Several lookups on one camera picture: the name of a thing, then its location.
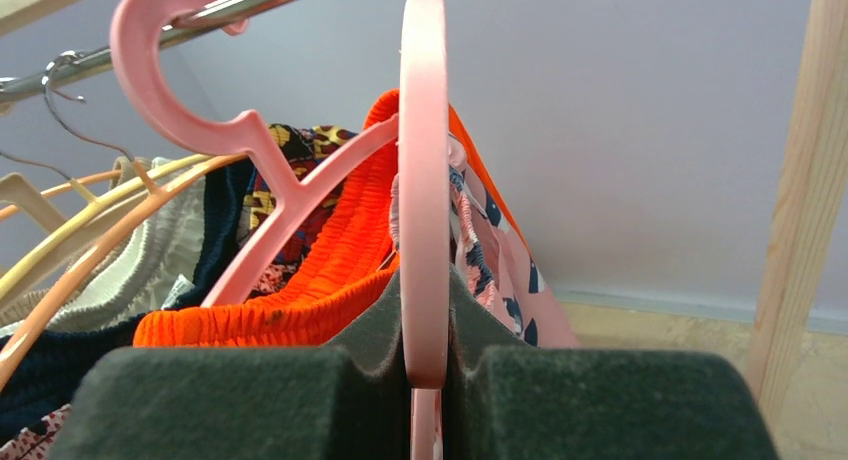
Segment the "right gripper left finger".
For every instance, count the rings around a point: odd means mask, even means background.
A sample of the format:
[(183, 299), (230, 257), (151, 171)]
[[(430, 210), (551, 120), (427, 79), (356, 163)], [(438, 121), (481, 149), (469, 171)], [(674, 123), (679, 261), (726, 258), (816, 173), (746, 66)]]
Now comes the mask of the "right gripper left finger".
[(84, 377), (53, 459), (399, 459), (399, 281), (329, 343), (124, 348)]

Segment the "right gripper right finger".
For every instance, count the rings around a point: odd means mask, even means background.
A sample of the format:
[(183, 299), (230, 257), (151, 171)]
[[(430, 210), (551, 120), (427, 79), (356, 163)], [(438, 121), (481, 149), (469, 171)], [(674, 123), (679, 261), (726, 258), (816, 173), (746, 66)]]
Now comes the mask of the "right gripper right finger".
[(725, 358), (680, 350), (527, 344), (450, 275), (443, 394), (448, 459), (774, 459)]

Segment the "pink shark print shorts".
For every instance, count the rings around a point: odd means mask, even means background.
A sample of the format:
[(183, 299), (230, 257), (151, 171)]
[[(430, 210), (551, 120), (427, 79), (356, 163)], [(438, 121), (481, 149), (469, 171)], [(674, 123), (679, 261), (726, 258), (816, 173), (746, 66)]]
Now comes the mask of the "pink shark print shorts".
[(475, 300), (517, 338), (541, 348), (577, 347), (473, 142), (459, 134), (450, 138), (450, 261)]

